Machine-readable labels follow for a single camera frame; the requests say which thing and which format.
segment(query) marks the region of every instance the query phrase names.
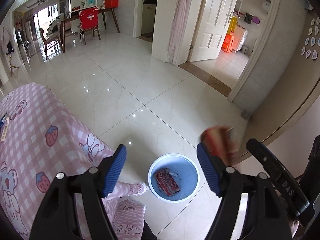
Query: cartoon print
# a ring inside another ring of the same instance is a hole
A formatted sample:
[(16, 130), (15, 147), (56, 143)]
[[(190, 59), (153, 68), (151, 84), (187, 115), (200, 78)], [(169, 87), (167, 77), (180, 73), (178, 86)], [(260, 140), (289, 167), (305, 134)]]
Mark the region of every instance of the cartoon print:
[(27, 101), (22, 100), (19, 104), (17, 104), (16, 108), (13, 110), (11, 114), (11, 120), (14, 120), (18, 114), (22, 113), (22, 110), (25, 109), (27, 106)]
[(36, 174), (36, 185), (37, 188), (42, 192), (46, 193), (50, 187), (50, 180), (48, 179), (47, 175), (41, 171)]
[(18, 176), (15, 170), (10, 170), (7, 172), (7, 166), (5, 162), (1, 164), (1, 182), (2, 189), (8, 192), (13, 193), (14, 188), (18, 184)]
[(121, 232), (121, 233), (126, 233), (126, 234), (129, 234), (129, 235), (138, 235), (140, 234), (140, 230), (137, 229), (137, 228), (134, 228), (133, 226), (130, 226), (130, 225), (117, 225), (115, 223), (113, 223), (113, 227), (115, 230)]
[(54, 145), (54, 143), (56, 142), (56, 140), (58, 138), (58, 133), (59, 133), (58, 127), (53, 126), (53, 125), (49, 127), (49, 129), (45, 133), (45, 141), (48, 146)]
[(12, 95), (12, 91), (5, 96), (5, 98), (0, 103), (0, 108), (8, 101), (9, 97)]
[(27, 235), (27, 229), (21, 220), (20, 207), (14, 195), (14, 189), (18, 184), (17, 172), (15, 170), (9, 170), (8, 172), (5, 162), (3, 162), (1, 163), (0, 175), (8, 217), (21, 235)]
[(133, 208), (133, 207), (131, 207), (131, 206), (125, 206), (124, 208), (123, 208), (123, 210), (135, 210), (136, 208)]
[(79, 143), (79, 145), (90, 162), (94, 162), (97, 153), (104, 150), (103, 142), (90, 131), (87, 137), (87, 143), (84, 145)]
[(17, 202), (16, 197), (11, 194), (10, 192), (3, 191), (5, 206), (7, 208), (8, 216), (11, 220), (12, 225), (21, 235), (27, 235), (27, 229), (22, 223), (21, 215), (20, 215), (20, 208)]

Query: hanging clothes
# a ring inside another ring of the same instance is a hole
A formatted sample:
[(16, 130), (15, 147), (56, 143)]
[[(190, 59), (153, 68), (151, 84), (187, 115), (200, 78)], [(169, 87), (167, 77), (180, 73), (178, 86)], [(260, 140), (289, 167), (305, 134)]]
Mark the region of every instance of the hanging clothes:
[(9, 32), (5, 26), (2, 28), (2, 30), (0, 32), (0, 38), (1, 38), (2, 51), (7, 55), (10, 54), (11, 52), (9, 52), (9, 50), (7, 48), (7, 45), (10, 42), (10, 35), (9, 35)]
[(170, 56), (174, 56), (175, 49), (180, 44), (182, 35), (186, 28), (190, 3), (191, 0), (179, 0), (171, 27), (168, 53)]
[(7, 50), (8, 50), (7, 55), (9, 55), (9, 54), (11, 54), (11, 53), (14, 53), (14, 50), (13, 50), (11, 41), (9, 41), (9, 43), (7, 44)]

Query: pink fabric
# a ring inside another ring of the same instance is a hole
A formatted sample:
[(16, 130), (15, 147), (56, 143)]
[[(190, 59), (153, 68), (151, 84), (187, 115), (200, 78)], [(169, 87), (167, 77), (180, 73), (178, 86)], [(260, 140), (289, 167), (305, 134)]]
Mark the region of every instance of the pink fabric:
[[(0, 142), (0, 204), (15, 229), (28, 239), (55, 175), (82, 174), (114, 151), (42, 85), (27, 84), (12, 91), (0, 104), (0, 115), (4, 113), (10, 121), (5, 141)], [(120, 197), (142, 194), (146, 188), (141, 183), (118, 182), (103, 199), (119, 239), (141, 238), (145, 207)], [(81, 201), (78, 195), (79, 224), (83, 237), (90, 239)]]
[(171, 27), (169, 56), (175, 57), (174, 54), (180, 44), (181, 38), (186, 28), (190, 4), (191, 0), (179, 0)]

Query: yellow item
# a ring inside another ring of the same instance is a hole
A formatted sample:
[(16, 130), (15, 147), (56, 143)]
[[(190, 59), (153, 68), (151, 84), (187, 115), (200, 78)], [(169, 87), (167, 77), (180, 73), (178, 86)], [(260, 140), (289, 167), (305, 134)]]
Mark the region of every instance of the yellow item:
[(237, 21), (238, 21), (237, 17), (232, 16), (227, 34), (232, 35), (234, 33)]

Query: bucket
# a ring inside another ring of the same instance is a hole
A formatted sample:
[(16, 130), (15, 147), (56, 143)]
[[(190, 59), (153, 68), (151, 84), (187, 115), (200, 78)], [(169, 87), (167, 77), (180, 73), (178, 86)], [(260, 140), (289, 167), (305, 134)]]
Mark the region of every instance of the bucket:
[[(157, 171), (165, 168), (178, 175), (173, 178), (180, 187), (180, 191), (170, 197), (159, 190), (155, 177)], [(195, 163), (188, 157), (177, 153), (169, 153), (156, 159), (148, 173), (148, 183), (152, 193), (157, 198), (170, 203), (179, 203), (191, 198), (196, 193), (199, 182), (199, 170)]]

